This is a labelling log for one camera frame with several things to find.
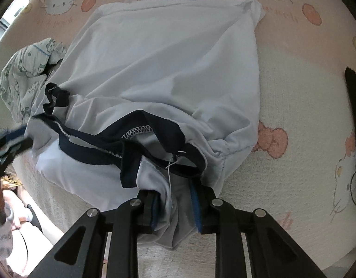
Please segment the white navy-trimmed t-shirt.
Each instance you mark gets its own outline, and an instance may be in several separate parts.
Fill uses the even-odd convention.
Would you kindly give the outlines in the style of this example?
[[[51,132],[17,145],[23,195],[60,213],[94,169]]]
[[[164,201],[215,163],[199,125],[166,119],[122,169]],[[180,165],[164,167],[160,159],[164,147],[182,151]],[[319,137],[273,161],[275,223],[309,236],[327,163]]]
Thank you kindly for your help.
[[[263,15],[257,0],[100,6],[31,108],[38,172],[103,211],[157,191],[138,240],[176,248],[197,230],[194,183],[219,194],[257,143]]]

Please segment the light grey patterned pyjama garment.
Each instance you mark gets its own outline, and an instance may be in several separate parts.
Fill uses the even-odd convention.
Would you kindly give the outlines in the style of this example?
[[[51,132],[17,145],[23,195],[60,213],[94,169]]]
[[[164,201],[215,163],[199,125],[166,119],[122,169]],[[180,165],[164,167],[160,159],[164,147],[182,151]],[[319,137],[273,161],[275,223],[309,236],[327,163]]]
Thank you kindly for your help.
[[[25,123],[31,107],[48,79],[48,68],[57,65],[67,52],[53,38],[30,44],[18,50],[0,74],[0,97],[16,124]]]

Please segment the pink Hello Kitty blanket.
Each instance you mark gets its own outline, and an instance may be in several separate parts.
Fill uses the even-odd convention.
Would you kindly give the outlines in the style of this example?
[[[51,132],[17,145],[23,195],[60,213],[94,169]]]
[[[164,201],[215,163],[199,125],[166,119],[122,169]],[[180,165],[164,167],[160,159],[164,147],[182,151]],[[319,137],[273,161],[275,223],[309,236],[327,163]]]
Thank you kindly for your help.
[[[128,1],[30,0],[3,46],[70,44],[97,7]],[[340,0],[258,1],[259,142],[221,195],[266,209],[328,277],[343,277],[356,257],[356,146],[343,77],[356,72],[356,21]]]

